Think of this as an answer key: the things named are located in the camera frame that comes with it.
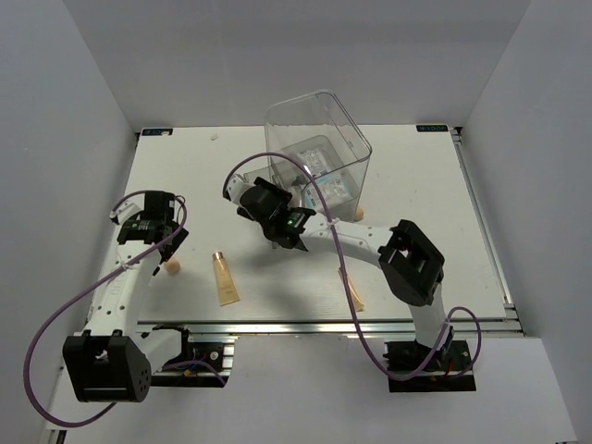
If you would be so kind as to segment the white sachet packet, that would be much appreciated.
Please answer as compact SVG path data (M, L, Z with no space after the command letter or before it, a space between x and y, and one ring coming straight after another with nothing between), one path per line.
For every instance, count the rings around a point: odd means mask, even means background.
M355 197L355 190L346 174L329 174L319 177L315 183L329 208L345 204ZM317 189L313 185L307 185L302 191L302 202L305 207L315 211L323 209Z
M322 150L310 148L297 153L302 165L314 178L328 173L330 167Z

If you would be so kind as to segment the clear plastic organizer box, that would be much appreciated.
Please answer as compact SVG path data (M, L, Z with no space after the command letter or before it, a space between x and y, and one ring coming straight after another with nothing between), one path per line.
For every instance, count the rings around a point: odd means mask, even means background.
M246 172L245 180L265 179L290 192L292 205L318 213L324 211L322 195L333 218L354 221L372 147L338 96L320 90L271 105L264 129L266 150L299 162L319 189L291 162L274 156Z

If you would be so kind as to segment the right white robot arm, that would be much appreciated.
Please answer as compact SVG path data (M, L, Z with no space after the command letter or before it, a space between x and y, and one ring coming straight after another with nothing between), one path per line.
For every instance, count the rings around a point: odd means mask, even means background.
M289 192L261 178L250 184L233 176L225 197L284 249L335 252L336 233L342 254L379 268L392 294L409 306L419 361L437 369L450 359L453 332L441 296L445 260L414 222L403 219L394 228L382 228L328 221L314 210L292 206Z

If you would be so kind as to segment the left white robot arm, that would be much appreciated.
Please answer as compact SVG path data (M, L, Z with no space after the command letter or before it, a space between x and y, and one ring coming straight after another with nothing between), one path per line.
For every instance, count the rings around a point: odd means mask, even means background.
M165 364L184 369L195 346L180 327L141 332L138 322L152 277L186 239L175 219L175 194L147 191L143 206L121 203L111 217L119 226L109 278L80 334L66 338L63 358L81 402L141 402L152 375Z

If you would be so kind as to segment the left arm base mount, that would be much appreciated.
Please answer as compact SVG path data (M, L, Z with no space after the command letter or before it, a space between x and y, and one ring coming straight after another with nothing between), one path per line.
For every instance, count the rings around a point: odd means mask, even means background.
M183 325L143 326L140 348L152 367L153 388L217 388L228 381L234 340L194 333Z

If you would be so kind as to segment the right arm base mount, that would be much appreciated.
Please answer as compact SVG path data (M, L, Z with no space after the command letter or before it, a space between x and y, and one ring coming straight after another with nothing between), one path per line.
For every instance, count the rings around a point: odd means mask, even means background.
M415 341L385 343L387 369L400 376L411 373L427 356L429 349ZM475 392L476 383L468 369L472 356L465 340L455 339L448 351L437 351L420 374L406 381L388 381L390 393Z

